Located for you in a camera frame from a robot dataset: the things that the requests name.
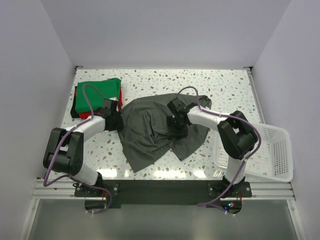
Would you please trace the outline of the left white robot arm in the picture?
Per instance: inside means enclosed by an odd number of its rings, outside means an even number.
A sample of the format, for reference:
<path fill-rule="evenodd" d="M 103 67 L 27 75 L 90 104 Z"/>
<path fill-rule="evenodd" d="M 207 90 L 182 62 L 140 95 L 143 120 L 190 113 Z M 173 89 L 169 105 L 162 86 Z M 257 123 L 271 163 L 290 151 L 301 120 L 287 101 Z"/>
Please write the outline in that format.
<path fill-rule="evenodd" d="M 104 190 L 102 175 L 85 164 L 85 142 L 99 133 L 118 131 L 123 127 L 120 111 L 101 108 L 71 127 L 54 128 L 43 157 L 43 166 L 47 169 L 43 186 L 70 178 L 86 186 L 86 191 L 92 196 L 99 196 Z"/>

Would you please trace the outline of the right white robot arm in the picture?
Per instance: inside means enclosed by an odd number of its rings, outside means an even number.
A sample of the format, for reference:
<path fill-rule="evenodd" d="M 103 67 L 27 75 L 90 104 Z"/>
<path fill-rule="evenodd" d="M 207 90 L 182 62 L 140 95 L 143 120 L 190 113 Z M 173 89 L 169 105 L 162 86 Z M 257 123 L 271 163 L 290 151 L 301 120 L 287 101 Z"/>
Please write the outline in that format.
<path fill-rule="evenodd" d="M 240 183 L 245 178 L 247 159 L 260 148 L 262 141 L 258 130 L 242 112 L 226 114 L 194 106 L 167 116 L 166 124 L 170 139 L 187 137 L 190 125 L 200 125 L 216 131 L 228 155 L 223 192 L 233 197 L 241 190 Z"/>

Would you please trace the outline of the grey t-shirt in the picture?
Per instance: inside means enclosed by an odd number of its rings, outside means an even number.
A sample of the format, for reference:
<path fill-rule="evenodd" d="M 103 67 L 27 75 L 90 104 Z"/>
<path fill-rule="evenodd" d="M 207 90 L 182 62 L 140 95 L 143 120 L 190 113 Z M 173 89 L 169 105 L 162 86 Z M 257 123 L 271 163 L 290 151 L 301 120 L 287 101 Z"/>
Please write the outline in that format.
<path fill-rule="evenodd" d="M 118 136 L 124 156 L 135 173 L 155 163 L 169 150 L 182 161 L 205 142 L 209 128 L 197 124 L 188 127 L 185 138 L 168 138 L 166 118 L 172 113 L 167 105 L 175 97 L 186 105 L 197 101 L 194 95 L 167 93 L 134 99 L 122 109 L 124 127 Z"/>

